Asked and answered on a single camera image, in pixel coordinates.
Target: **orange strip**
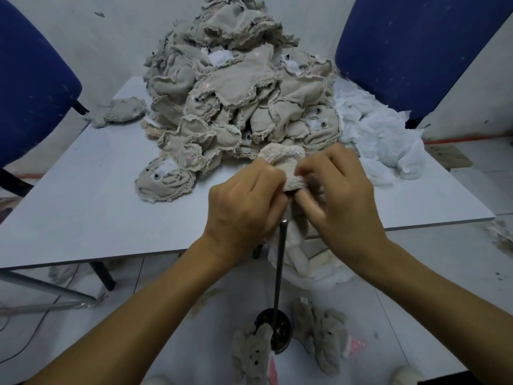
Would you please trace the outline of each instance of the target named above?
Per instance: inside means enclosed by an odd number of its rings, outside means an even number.
[[[440,139],[437,141],[424,141],[425,145],[436,145],[442,143],[457,143],[457,142],[471,142],[471,141],[482,141],[485,139],[495,139],[497,137],[501,137],[503,135],[476,135],[476,136],[468,136],[468,137],[452,137],[449,139]]]

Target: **white shoe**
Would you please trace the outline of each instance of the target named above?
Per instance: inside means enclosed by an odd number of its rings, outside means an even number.
[[[172,385],[172,383],[166,377],[158,375],[145,379],[141,385]]]
[[[424,381],[424,377],[417,370],[402,366],[395,371],[390,385],[417,385],[420,381]]]

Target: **unstuffed plush toy skin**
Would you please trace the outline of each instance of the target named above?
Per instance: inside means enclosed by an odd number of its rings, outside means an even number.
[[[247,385],[269,384],[267,370],[272,337],[273,328],[270,324],[262,324],[256,333],[254,325],[235,331],[231,355],[236,383],[241,382],[245,376]]]
[[[317,364],[325,374],[340,374],[340,358],[346,354],[350,342],[346,316],[296,299],[292,302],[292,317],[292,337],[303,344],[308,354],[315,352]]]

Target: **black round base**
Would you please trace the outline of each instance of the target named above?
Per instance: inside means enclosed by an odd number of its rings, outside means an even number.
[[[267,308],[266,310],[263,310],[256,318],[257,319],[255,320],[255,326],[257,330],[264,323],[268,323],[272,326],[273,308]],[[290,322],[286,314],[278,310],[276,314],[276,331],[274,332],[273,338],[271,339],[272,350],[276,354],[285,351],[291,339],[292,323]]]

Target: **blue chair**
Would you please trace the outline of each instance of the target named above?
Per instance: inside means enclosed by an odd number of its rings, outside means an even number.
[[[77,101],[82,85],[42,34],[0,0],[0,187],[21,197],[32,185],[3,167],[37,146]]]
[[[356,0],[335,62],[409,128],[432,112],[513,11],[513,0]]]

